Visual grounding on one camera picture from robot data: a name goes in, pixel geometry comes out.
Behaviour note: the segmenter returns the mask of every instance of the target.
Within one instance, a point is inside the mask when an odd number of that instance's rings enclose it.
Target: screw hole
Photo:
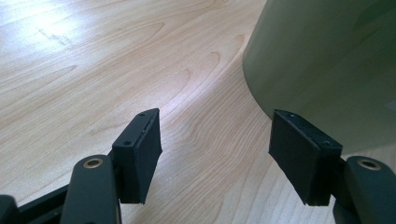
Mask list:
[[[379,171],[381,169],[381,165],[379,165],[375,161],[359,160],[358,164],[369,170]]]
[[[83,166],[87,169],[93,169],[93,168],[96,168],[96,167],[102,165],[102,163],[103,163],[102,159],[93,158],[88,161],[85,161]]]
[[[88,161],[87,164],[90,165],[90,166],[94,166],[94,165],[99,164],[99,161],[97,161],[97,160],[95,160],[95,161]]]

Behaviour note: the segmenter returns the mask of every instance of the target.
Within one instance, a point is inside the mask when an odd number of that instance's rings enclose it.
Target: light wooden surface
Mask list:
[[[1,1],[0,193],[19,205],[159,107],[163,154],[124,223],[333,223],[268,155],[241,58],[264,1]],[[395,169],[394,147],[362,153]]]

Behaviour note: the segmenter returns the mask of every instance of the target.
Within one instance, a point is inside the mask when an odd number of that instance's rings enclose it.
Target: black plastic bracket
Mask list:
[[[396,223],[396,176],[366,157],[340,158],[342,146],[313,124],[275,110],[269,153],[303,203],[328,205],[336,223]]]
[[[144,203],[162,153],[160,110],[144,111],[114,142],[108,156],[78,162],[70,185],[18,207],[0,195],[0,224],[121,223],[120,204]]]

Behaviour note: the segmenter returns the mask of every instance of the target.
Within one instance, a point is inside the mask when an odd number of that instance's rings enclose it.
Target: small hole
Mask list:
[[[87,169],[93,169],[93,168],[96,168],[96,167],[102,165],[102,163],[103,163],[102,159],[93,158],[88,161],[85,161],[83,166],[84,166],[84,168],[87,168]]]
[[[358,164],[366,169],[378,171],[381,169],[381,165],[375,161],[359,160]]]
[[[97,160],[95,160],[95,161],[88,161],[87,164],[90,165],[90,166],[94,166],[94,165],[99,164],[99,161],[97,161]]]

